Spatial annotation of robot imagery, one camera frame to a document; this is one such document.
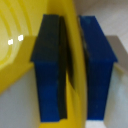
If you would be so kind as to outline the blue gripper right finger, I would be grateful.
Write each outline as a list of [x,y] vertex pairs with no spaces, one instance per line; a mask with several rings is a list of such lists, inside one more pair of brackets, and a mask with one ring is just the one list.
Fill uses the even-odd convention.
[[97,19],[80,16],[88,86],[88,120],[103,120],[112,68],[118,61]]

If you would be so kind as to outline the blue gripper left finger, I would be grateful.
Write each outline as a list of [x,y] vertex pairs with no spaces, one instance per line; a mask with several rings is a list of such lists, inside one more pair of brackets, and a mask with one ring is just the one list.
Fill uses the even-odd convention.
[[67,117],[66,43],[64,18],[44,15],[31,56],[42,122],[58,122]]

